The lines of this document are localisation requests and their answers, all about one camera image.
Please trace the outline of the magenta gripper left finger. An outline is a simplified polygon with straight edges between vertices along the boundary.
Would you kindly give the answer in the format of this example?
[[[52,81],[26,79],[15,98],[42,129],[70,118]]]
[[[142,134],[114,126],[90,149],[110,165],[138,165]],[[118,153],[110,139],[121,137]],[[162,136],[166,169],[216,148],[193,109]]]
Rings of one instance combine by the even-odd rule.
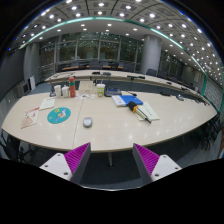
[[[90,154],[91,144],[86,143],[66,154],[56,153],[41,169],[79,185]]]

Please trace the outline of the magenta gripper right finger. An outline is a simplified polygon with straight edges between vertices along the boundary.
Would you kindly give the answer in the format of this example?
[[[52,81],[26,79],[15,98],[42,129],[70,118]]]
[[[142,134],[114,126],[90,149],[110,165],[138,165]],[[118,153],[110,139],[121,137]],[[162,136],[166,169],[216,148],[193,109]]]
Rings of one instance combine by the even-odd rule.
[[[181,170],[168,155],[158,155],[136,143],[132,153],[144,185]]]

